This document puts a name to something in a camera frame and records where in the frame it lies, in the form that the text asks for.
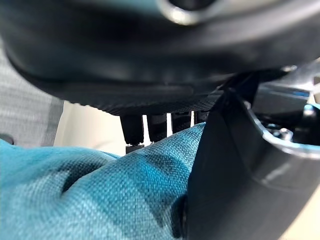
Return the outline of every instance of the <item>gray fabric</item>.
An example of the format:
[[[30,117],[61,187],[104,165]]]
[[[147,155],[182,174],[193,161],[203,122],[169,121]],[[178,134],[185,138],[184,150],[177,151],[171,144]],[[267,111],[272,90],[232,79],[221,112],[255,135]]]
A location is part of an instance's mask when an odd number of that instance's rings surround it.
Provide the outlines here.
[[[63,101],[22,79],[9,65],[0,40],[0,133],[22,147],[53,146]]]

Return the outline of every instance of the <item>metal ring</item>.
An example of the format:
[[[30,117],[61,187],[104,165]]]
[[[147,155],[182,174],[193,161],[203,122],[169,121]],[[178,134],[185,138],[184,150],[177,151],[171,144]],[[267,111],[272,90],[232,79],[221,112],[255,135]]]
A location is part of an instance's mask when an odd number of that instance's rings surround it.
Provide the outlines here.
[[[173,5],[169,0],[157,0],[156,2],[160,12],[168,20],[184,26],[204,22],[220,13],[225,6],[225,1],[216,0],[205,9],[189,11]]]

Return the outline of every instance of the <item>silver metal piece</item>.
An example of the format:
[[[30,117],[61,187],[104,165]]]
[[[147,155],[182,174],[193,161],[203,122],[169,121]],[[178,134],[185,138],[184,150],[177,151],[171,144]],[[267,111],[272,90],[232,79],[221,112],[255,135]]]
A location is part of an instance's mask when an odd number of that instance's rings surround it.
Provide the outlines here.
[[[251,109],[251,103],[248,101],[243,101],[244,105],[246,106],[246,109]]]
[[[281,128],[280,130],[276,130],[273,132],[272,135],[284,141],[292,141],[294,137],[294,133],[286,128]]]
[[[290,73],[294,70],[297,70],[297,66],[296,65],[291,65],[291,66],[284,66],[281,68],[282,71],[286,72],[286,73]]]
[[[195,11],[184,10],[172,4],[169,0],[156,0],[156,3],[160,12],[168,20],[176,24],[189,26],[205,22],[218,15],[230,16],[246,13],[283,1],[287,2],[288,0],[216,0],[207,8]]]
[[[216,16],[225,6],[225,1],[216,0],[205,9],[189,11],[173,5],[169,0],[157,0],[160,12],[170,21],[180,25],[195,25]]]

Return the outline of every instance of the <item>teal fabric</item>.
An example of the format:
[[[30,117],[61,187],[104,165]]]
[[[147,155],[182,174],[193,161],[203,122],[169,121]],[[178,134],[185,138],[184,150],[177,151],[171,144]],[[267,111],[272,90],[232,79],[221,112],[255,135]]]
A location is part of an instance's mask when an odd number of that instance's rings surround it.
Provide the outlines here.
[[[0,141],[0,239],[181,238],[180,199],[203,127],[124,157]]]

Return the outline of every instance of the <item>black plastic part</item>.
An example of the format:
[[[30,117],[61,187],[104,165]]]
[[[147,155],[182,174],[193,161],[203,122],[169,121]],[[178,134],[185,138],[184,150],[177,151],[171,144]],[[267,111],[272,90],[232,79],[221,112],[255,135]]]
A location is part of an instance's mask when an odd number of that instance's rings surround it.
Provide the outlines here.
[[[210,111],[195,111],[194,124],[200,124],[207,121]]]
[[[167,114],[148,115],[148,131],[151,142],[159,142],[167,137]]]
[[[318,0],[278,1],[190,27],[148,2],[0,0],[0,34],[32,84],[115,115],[208,110],[225,75],[320,56]]]
[[[317,188],[320,161],[282,151],[258,122],[233,92],[213,107],[188,180],[186,239],[276,240]]]
[[[320,146],[320,105],[307,104],[298,125],[294,129],[295,143]]]
[[[121,116],[121,126],[126,144],[132,146],[144,142],[143,118],[139,115]]]
[[[178,133],[191,126],[191,112],[180,112],[171,114],[172,133]]]
[[[126,147],[125,147],[125,154],[132,153],[132,152],[134,152],[135,150],[139,150],[139,149],[142,149],[142,148],[144,148],[144,147],[145,147],[145,145],[143,145],[143,144],[134,145],[134,146],[131,146],[131,145],[126,146]]]
[[[188,11],[205,9],[216,0],[169,0],[173,5]]]
[[[11,145],[15,144],[14,139],[11,136],[7,135],[7,134],[1,134],[0,133],[0,139],[6,141],[8,144],[11,144]]]

